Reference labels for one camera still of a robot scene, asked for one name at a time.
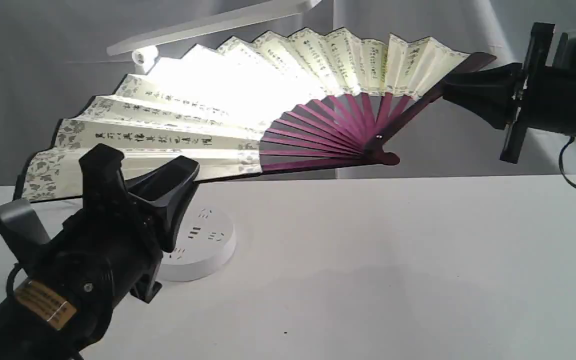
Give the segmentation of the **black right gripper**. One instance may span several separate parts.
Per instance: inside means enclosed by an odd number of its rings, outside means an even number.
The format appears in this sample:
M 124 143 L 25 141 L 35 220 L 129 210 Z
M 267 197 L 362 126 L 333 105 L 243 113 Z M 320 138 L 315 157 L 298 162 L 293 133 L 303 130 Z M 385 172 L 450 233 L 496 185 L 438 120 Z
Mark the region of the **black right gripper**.
M 528 129 L 576 137 L 576 71 L 547 65 L 555 25 L 536 22 L 525 59 L 483 71 L 451 73 L 443 98 L 505 130 L 500 159 L 516 164 Z

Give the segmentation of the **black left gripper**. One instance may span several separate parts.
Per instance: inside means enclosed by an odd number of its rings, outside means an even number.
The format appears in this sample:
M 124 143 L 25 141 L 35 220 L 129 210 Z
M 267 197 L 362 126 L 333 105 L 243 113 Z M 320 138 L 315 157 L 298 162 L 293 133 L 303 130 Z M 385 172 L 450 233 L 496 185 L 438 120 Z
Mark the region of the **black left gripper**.
M 157 294 L 163 251 L 176 248 L 201 166 L 178 156 L 124 170 L 128 161 L 104 144 L 86 153 L 51 148 L 27 160 L 14 201 L 82 200 L 32 266 L 18 262 L 29 280 L 14 298 L 30 312 L 46 321 L 101 321 L 126 294 L 147 303 Z

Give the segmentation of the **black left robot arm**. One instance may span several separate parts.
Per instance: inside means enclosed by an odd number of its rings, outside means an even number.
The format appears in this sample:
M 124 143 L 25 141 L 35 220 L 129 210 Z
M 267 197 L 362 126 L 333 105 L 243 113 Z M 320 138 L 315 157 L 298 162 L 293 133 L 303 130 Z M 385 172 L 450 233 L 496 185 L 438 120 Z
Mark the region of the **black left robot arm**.
M 176 246 L 198 189 L 197 161 L 178 156 L 125 180 L 124 154 L 98 144 L 78 163 L 82 208 L 50 238 L 18 178 L 0 205 L 0 235 L 17 259 L 0 303 L 0 360 L 79 360 L 131 295 L 151 303 L 163 253 Z

